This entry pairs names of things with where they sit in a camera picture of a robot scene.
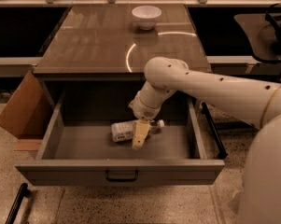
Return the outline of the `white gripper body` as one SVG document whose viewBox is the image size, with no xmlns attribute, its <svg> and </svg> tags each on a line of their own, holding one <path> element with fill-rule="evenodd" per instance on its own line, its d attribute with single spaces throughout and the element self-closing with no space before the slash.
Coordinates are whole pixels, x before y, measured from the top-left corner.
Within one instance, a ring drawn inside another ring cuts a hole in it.
<svg viewBox="0 0 281 224">
<path fill-rule="evenodd" d="M 139 99 L 133 99 L 129 103 L 129 107 L 133 111 L 133 115 L 138 119 L 144 119 L 144 120 L 152 120 L 157 117 L 157 115 L 160 112 L 160 108 L 151 108 L 146 105 L 144 105 Z"/>
</svg>

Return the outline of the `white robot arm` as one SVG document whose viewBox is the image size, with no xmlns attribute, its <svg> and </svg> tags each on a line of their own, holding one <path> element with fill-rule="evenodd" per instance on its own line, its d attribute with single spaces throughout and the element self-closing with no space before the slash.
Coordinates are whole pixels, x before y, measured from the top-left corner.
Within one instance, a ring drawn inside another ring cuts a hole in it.
<svg viewBox="0 0 281 224">
<path fill-rule="evenodd" d="M 193 71 L 178 59 L 156 57 L 130 102 L 139 119 L 154 119 L 175 91 L 257 128 L 246 157 L 238 224 L 281 224 L 281 83 Z"/>
</svg>

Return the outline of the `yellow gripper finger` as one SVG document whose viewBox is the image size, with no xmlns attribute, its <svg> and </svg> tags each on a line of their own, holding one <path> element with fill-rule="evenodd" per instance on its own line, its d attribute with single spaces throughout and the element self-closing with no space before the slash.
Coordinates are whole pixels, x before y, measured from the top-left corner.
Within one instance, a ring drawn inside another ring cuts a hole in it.
<svg viewBox="0 0 281 224">
<path fill-rule="evenodd" d="M 133 123 L 133 149 L 137 150 L 144 145 L 149 129 L 150 125 L 147 120 L 138 119 Z"/>
</svg>

